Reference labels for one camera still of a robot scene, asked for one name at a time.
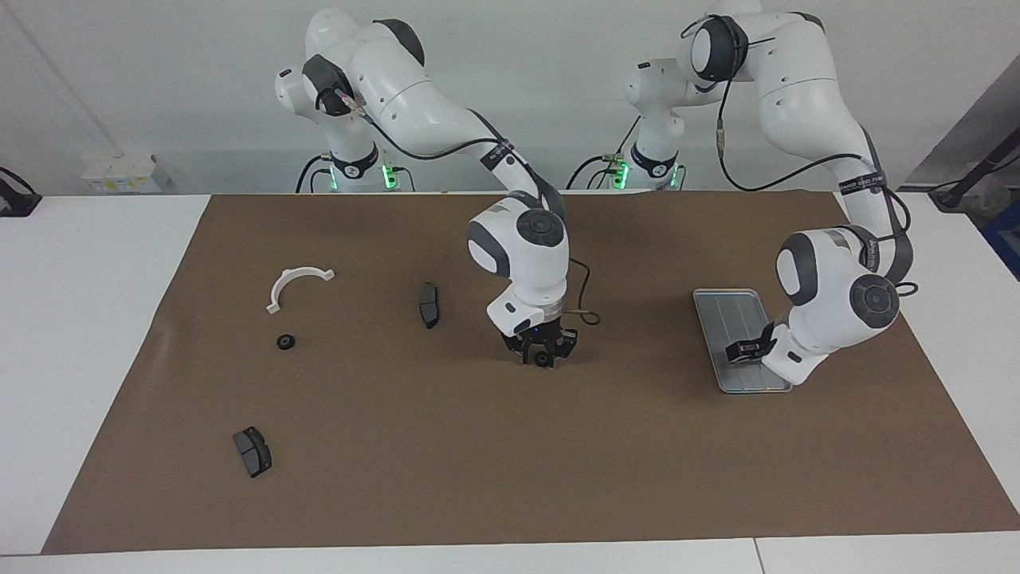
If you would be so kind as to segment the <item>black clamp mount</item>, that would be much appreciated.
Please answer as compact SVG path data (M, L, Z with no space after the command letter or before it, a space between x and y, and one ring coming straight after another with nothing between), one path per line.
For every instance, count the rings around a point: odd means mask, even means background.
M26 188L26 193L15 190L10 180ZM42 199L43 196L21 175L0 166L0 218L29 217Z

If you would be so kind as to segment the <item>silver metal tray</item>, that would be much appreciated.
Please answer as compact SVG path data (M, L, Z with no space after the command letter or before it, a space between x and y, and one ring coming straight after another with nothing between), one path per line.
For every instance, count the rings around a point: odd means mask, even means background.
M721 392L728 395L787 393L790 382L766 368L755 357L733 363L728 348L741 340L759 340L767 316L753 289L696 289L693 304Z

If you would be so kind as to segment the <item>black stand pole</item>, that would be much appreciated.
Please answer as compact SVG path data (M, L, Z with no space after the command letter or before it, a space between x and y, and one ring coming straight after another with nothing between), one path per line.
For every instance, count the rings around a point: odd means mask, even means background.
M939 184L930 189L928 192L929 199L932 200L934 206L939 208L940 211L953 212L957 210L964 195L973 186L980 182L987 175L998 173L998 171L1012 166L1015 161L1020 159L1020 151L1018 149L1020 149L1020 126L1010 132L1001 143L994 146L994 149L983 160L980 160L962 178Z

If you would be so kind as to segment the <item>brown table mat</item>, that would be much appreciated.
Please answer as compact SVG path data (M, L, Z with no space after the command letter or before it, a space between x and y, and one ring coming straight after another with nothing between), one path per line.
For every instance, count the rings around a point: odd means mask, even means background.
M209 200L44 552L1020 529L904 319L785 395L717 387L692 291L783 312L777 250L845 221L830 194L569 197L602 322L553 368L484 312L506 283L466 231L493 200ZM292 281L269 315L299 266L335 277ZM247 427L273 459L255 478Z

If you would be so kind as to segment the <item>stacked dark brake pads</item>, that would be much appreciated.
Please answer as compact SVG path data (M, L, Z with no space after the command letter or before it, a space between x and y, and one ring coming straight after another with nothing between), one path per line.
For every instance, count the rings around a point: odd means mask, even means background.
M269 443L255 427L247 427L233 433L233 443L251 478L258 477L273 465Z

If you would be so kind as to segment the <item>white curved plastic bracket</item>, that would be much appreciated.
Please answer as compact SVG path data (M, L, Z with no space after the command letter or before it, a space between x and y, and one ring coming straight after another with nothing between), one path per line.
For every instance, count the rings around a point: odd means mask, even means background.
M283 294L284 288L299 277L318 277L318 279L328 282L334 279L335 271L317 268L317 266L299 266L299 268L280 271L280 276L274 281L273 286L270 286L269 304L265 308L269 315L280 312L280 294Z

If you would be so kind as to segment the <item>blue crate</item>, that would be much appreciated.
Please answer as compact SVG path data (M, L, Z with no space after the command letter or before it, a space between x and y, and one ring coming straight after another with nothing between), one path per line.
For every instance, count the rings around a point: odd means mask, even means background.
M981 236L990 245L1005 267L1020 282L1020 199L994 215Z

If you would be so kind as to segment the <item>white box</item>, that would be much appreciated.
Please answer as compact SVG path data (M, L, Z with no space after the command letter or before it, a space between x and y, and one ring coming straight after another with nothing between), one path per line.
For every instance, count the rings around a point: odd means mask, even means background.
M124 154L84 160L80 180L94 194L162 194L171 179L153 154Z

